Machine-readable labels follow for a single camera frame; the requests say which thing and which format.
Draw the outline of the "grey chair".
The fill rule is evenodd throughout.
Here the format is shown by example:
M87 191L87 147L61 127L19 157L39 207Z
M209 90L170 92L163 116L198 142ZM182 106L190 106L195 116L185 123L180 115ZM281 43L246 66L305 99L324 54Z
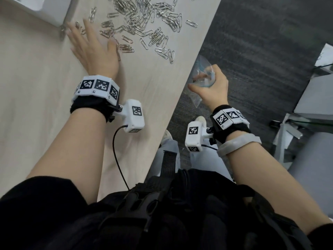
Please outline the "grey chair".
M333 134L313 134L288 171L333 219Z

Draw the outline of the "white box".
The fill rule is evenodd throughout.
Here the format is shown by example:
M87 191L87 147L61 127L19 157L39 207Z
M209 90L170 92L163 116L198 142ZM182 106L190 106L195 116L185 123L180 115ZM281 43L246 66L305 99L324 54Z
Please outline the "white box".
M6 0L55 27L63 25L72 0Z

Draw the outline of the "person's right hand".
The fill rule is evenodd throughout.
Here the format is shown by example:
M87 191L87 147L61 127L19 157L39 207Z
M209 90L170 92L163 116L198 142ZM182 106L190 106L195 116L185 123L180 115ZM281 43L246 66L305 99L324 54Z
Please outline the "person's right hand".
M209 88L209 95L200 96L211 112L221 105L229 105L228 79L217 64L212 65L212 67L215 72L215 83Z

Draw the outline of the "pile of silver paper clips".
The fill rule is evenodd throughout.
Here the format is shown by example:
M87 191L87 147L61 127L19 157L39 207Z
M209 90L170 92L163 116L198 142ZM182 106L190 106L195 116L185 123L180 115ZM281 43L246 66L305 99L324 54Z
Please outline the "pile of silver paper clips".
M145 50L155 47L154 51L170 64L174 63L175 50L168 46L171 38L162 31L161 26L149 29L149 23L161 18L170 30L180 33L182 28L182 14L175 12L178 0L168 3L165 0L153 2L153 0L107 0L101 4L94 3L90 7L87 19L93 23L99 41L106 47L109 39L114 39L118 45L119 52L134 53L132 44L134 40L125 35L139 36L139 42ZM75 20L74 25L82 35L85 35L83 21ZM62 34L66 34L66 24L61 26Z

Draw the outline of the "white desk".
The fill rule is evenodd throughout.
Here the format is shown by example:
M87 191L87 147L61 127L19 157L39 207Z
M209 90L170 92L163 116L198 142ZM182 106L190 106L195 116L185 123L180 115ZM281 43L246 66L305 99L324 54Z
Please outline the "white desk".
M308 119L333 121L333 43L326 43L321 50L293 112Z

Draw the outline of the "person's right forearm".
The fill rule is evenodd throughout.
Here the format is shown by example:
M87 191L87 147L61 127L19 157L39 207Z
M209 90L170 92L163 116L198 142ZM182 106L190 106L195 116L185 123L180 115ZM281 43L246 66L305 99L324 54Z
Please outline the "person's right forearm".
M315 200L261 144L250 142L227 157L237 184L258 192L277 214L293 220L305 234L333 225Z

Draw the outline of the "black top clothing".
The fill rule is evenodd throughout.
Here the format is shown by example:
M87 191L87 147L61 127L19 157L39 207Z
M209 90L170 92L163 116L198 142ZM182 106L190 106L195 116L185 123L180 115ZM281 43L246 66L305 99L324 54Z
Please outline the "black top clothing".
M164 191L148 232L100 229L126 195ZM247 185L178 170L87 204L67 179L38 176L0 198L0 250L333 250L333 225L308 235Z

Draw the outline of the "clear plastic bag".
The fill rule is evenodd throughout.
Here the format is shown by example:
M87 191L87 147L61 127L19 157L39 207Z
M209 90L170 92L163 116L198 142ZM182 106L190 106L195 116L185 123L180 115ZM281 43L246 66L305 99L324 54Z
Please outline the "clear plastic bag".
M197 108L202 102L202 98L198 94L192 92L187 85L194 84L197 87L210 88L214 83L215 72L212 65L205 57L198 55L183 92L191 99L194 107Z

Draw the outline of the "person's left forearm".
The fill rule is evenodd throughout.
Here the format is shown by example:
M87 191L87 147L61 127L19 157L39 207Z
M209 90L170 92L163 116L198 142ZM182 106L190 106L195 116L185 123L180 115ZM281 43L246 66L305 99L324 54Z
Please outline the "person's left forearm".
M88 204L98 199L106 138L104 115L91 108L76 109L27 179L51 176L69 179Z

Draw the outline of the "black harness buckle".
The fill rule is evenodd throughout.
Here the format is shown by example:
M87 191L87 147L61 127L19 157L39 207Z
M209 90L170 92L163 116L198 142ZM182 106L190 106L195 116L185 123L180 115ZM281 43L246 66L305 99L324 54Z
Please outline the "black harness buckle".
M113 214L108 215L99 228L111 226L136 226L148 232L153 214L165 195L164 191L130 191Z

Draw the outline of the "white metal frame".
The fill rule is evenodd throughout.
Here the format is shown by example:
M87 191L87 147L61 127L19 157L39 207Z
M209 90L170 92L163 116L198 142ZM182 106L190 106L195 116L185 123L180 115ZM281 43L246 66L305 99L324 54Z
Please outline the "white metal frame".
M299 125L303 120L304 118L298 114L286 113L283 121L271 120L269 122L269 127L277 130L273 141L273 145L275 145L274 158L287 170L293 162L284 161L285 151L294 138L299 140L303 137Z

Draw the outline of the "white marker wrist band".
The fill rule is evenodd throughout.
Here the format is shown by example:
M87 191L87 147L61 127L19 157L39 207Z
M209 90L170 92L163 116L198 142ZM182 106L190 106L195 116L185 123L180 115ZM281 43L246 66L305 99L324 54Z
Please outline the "white marker wrist band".
M247 126L247 128L249 128L250 125L250 123L240 113L240 111L235 108L222 109L217 113L213 114L212 117L222 130L226 130L233 124L243 123Z
M84 76L78 84L72 102L78 97L95 96L106 99L113 106L119 104L120 88L111 78L102 75Z

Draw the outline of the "light grey trousers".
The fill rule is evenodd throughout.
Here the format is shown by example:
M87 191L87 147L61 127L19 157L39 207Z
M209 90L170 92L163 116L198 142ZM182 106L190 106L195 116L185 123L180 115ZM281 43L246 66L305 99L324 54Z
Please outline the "light grey trousers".
M169 140L158 148L154 160L152 162L152 165L146 176L146 179L149 179L151 176L160 176L164 151L171 151L177 153L175 172L177 172L178 169L181 168L180 150L178 147L178 142L174 139ZM218 156L217 152L213 149L203 147L203 151L201 152L197 153L191 152L190 162L192 169L217 172L220 175L226 177L227 179L233 181L223 160Z

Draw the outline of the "person's left hand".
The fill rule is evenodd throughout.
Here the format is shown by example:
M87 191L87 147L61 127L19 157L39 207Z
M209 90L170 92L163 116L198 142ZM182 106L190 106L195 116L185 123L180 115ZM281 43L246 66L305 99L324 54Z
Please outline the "person's left hand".
M99 41L98 32L87 19L83 19L85 27L84 47L74 47L71 51L74 56L80 61L88 75L102 75L115 80L118 76L119 65L112 66L107 58L106 47Z

